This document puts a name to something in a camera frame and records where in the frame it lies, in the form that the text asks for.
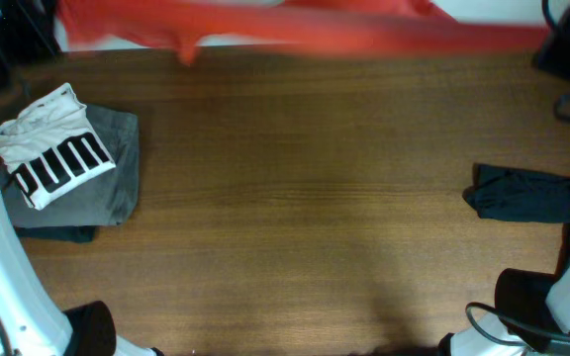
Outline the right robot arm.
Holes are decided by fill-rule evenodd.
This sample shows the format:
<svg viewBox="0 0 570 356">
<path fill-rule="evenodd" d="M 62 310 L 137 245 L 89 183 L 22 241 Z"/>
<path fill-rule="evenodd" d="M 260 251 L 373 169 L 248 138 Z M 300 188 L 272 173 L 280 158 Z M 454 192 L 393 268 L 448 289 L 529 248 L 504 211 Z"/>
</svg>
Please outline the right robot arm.
<svg viewBox="0 0 570 356">
<path fill-rule="evenodd" d="M 537 69 L 570 81 L 570 5 L 555 19 L 542 1 L 550 33 L 535 55 Z M 559 97 L 553 115 L 570 124 L 570 93 Z M 570 177 L 477 164 L 474 182 L 464 193 L 481 219 L 514 223 L 561 223 L 563 240 L 555 273 L 504 270 L 492 306 L 471 302 L 470 323 L 442 338 L 437 354 L 570 355 Z"/>
</svg>

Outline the black garment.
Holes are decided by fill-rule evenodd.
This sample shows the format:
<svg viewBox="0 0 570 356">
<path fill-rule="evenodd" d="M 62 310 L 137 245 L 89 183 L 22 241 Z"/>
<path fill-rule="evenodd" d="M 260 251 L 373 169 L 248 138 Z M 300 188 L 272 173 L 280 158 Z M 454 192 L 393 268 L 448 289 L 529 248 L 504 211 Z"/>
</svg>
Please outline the black garment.
<svg viewBox="0 0 570 356">
<path fill-rule="evenodd" d="M 477 163 L 463 199 L 481 219 L 561 224 L 556 274 L 570 267 L 570 177 Z"/>
</svg>

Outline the red orange printed t-shirt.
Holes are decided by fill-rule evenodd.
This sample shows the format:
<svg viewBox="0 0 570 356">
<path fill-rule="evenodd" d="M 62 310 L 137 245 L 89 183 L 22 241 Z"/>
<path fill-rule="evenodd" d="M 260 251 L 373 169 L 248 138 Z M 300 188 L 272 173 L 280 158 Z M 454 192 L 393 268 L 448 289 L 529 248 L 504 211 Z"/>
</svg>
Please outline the red orange printed t-shirt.
<svg viewBox="0 0 570 356">
<path fill-rule="evenodd" d="M 71 46 L 116 37 L 168 48 L 191 63 L 209 36 L 239 36 L 288 54 L 391 57 L 526 50 L 548 34 L 542 25 L 459 22 L 431 1 L 67 0 L 56 15 Z"/>
</svg>

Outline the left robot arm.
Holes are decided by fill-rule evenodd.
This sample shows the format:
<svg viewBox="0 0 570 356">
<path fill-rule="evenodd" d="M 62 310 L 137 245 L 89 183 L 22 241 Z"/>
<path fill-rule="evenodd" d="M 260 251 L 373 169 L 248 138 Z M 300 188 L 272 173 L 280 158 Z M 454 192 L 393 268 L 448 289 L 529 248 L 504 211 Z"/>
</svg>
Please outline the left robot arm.
<svg viewBox="0 0 570 356">
<path fill-rule="evenodd" d="M 0 89 L 17 64 L 55 57 L 55 6 L 0 1 Z M 108 307 L 61 311 L 44 289 L 4 208 L 0 190 L 0 355 L 156 355 L 120 337 Z"/>
</svg>

